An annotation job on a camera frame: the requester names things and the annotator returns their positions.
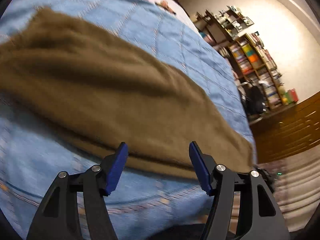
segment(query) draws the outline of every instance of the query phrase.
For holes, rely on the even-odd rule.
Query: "blue finger pad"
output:
[[[128,146],[125,143],[121,143],[115,154],[116,158],[107,174],[106,193],[108,196],[118,185],[125,162],[128,158]]]
[[[193,142],[191,142],[189,145],[189,157],[195,169],[201,189],[204,190],[209,196],[212,195],[213,189],[211,187],[210,173],[207,170],[202,157]]]

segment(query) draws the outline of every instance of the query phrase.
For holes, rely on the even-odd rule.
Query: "wooden cabinet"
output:
[[[320,92],[251,125],[258,163],[283,159],[320,144]]]

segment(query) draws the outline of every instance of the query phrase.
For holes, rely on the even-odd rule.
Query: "metal pivot screw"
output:
[[[59,174],[58,174],[59,178],[61,178],[61,179],[63,179],[66,175],[67,175],[67,173],[65,171],[59,172]]]
[[[217,170],[218,171],[225,171],[226,167],[224,165],[222,165],[222,164],[219,164],[219,165],[217,165]]]
[[[251,171],[251,175],[254,176],[254,177],[259,177],[259,172]]]
[[[94,166],[92,166],[92,168],[91,168],[91,170],[92,171],[100,171],[101,170],[101,167],[99,166],[99,165],[94,165]]]

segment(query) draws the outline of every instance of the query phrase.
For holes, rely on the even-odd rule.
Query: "brown towel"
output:
[[[98,156],[128,144],[127,166],[195,178],[193,140],[217,163],[251,168],[252,147],[180,70],[106,30],[45,8],[0,45],[0,89]]]

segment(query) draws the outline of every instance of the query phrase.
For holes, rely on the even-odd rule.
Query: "blue quilted blanket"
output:
[[[230,67],[174,16],[145,0],[13,0],[0,19],[0,42],[23,29],[41,6],[93,22],[182,70],[204,89],[229,125],[254,145]],[[82,172],[97,162],[0,94],[0,207],[23,238],[57,173]],[[201,214],[211,201],[196,181],[130,169],[106,198],[120,239],[143,239],[186,222]],[[89,237],[81,195],[78,202],[83,234]]]

